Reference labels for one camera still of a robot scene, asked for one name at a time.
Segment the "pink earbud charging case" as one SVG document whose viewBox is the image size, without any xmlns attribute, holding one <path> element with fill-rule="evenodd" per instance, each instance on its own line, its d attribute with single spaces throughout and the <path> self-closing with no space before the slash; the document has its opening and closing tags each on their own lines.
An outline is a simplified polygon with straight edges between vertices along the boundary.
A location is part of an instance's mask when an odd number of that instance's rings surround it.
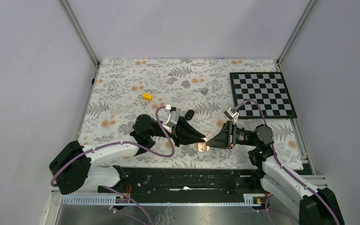
<svg viewBox="0 0 360 225">
<path fill-rule="evenodd" d="M 210 150 L 210 147 L 204 142 L 204 143 L 198 143 L 197 149 L 199 152 L 207 152 Z"/>
</svg>

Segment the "black earbud charging case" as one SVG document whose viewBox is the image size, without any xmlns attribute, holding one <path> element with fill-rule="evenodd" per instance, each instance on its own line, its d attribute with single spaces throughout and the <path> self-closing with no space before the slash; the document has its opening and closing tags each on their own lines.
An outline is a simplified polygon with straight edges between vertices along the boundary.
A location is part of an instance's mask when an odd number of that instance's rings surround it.
<svg viewBox="0 0 360 225">
<path fill-rule="evenodd" d="M 184 118 L 185 118 L 185 120 L 190 121 L 190 120 L 192 120 L 194 115 L 195 115 L 194 110 L 190 109 L 185 113 Z"/>
</svg>

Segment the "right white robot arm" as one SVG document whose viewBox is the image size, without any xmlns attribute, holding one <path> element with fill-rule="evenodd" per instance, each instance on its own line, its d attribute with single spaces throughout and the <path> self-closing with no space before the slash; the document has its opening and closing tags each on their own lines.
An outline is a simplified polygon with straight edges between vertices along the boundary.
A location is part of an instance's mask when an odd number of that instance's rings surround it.
<svg viewBox="0 0 360 225">
<path fill-rule="evenodd" d="M 273 143 L 272 129 L 265 124 L 249 131 L 227 121 L 206 144 L 219 149 L 253 146 L 248 157 L 257 167 L 250 180 L 254 192 L 272 194 L 298 217 L 301 225 L 343 225 L 345 222 L 334 192 L 328 187 L 319 188 L 282 164 Z"/>
</svg>

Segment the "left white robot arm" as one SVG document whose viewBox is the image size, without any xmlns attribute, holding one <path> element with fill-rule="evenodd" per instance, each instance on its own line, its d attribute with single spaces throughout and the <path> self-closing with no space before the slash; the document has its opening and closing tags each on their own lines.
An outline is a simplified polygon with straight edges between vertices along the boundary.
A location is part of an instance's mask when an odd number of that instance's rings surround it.
<svg viewBox="0 0 360 225">
<path fill-rule="evenodd" d="M 51 186 L 68 195 L 82 187 L 107 186 L 114 192 L 125 190 L 125 173 L 112 164 L 118 158 L 152 152 L 153 137 L 166 137 L 173 147 L 205 142 L 205 135 L 194 129 L 184 117 L 167 127 L 149 115 L 136 118 L 133 131 L 122 139 L 101 145 L 69 142 L 49 164 Z"/>
</svg>

